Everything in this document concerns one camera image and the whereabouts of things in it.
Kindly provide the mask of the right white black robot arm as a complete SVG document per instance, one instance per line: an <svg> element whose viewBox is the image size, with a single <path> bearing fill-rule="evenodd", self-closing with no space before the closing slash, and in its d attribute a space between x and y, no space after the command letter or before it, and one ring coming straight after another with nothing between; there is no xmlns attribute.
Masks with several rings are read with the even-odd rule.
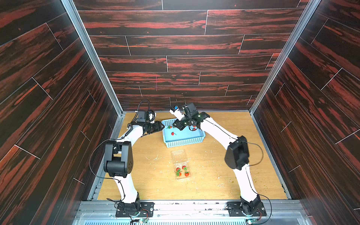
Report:
<svg viewBox="0 0 360 225"><path fill-rule="evenodd" d="M179 130L190 126L199 128L225 148L225 163L234 171L239 184L242 212L247 216L254 215L262 202L251 177L246 138L227 131L207 113L198 112L193 103L184 105L182 109L184 112L181 112L177 106L169 110L177 118L173 125Z"/></svg>

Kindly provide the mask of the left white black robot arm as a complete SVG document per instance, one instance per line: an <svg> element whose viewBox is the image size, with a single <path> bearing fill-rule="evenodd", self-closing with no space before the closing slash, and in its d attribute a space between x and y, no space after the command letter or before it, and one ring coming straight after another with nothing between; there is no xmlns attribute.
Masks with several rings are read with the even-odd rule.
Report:
<svg viewBox="0 0 360 225"><path fill-rule="evenodd" d="M120 138L106 142L103 168L116 182L121 194L117 205L120 211L138 214L141 210L140 196L131 176L134 167L133 145L139 138L160 132L164 128L160 121L134 122L128 124L127 132Z"/></svg>

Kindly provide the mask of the aluminium front rail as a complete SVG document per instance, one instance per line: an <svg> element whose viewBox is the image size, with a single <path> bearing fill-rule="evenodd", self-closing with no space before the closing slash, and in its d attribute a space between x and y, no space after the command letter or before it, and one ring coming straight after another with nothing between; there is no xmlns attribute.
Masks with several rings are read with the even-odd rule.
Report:
<svg viewBox="0 0 360 225"><path fill-rule="evenodd" d="M229 200L147 200L137 216L118 217L114 202L82 202L74 225L312 225L298 200L265 200L265 210L246 217Z"/></svg>

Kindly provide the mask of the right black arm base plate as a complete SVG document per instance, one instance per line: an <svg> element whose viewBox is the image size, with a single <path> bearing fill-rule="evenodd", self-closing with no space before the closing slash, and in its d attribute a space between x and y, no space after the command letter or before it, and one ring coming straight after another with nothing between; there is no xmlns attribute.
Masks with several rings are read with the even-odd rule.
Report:
<svg viewBox="0 0 360 225"><path fill-rule="evenodd" d="M266 217L267 212L262 202L227 202L225 210L231 217Z"/></svg>

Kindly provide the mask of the clear plastic clamshell container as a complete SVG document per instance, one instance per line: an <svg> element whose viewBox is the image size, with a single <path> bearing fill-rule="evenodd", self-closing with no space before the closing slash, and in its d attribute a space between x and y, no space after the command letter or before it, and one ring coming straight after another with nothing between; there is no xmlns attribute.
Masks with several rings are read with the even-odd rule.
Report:
<svg viewBox="0 0 360 225"><path fill-rule="evenodd" d="M172 163L174 165L174 173L177 180L189 178L191 176L189 160L187 158L186 152L184 150L175 150L171 152L172 154Z"/></svg>

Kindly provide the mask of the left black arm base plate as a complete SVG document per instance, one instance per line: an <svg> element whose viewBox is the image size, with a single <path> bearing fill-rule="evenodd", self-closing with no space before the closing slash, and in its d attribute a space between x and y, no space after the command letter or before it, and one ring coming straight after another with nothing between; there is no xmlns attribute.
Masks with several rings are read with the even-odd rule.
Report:
<svg viewBox="0 0 360 225"><path fill-rule="evenodd" d="M154 202L134 202L117 205L116 218L151 218L154 214Z"/></svg>

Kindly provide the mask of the light blue plastic basket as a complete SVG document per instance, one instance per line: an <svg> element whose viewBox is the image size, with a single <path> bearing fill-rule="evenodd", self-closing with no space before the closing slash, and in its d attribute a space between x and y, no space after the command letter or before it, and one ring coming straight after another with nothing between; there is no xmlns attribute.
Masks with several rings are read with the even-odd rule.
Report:
<svg viewBox="0 0 360 225"><path fill-rule="evenodd" d="M190 145L195 143L202 143L206 134L200 129L196 131L191 131L192 127L186 127L183 130L179 130L176 127L173 127L173 122L176 119L167 119L162 120L165 128L162 130L163 141L166 144L167 148Z"/></svg>

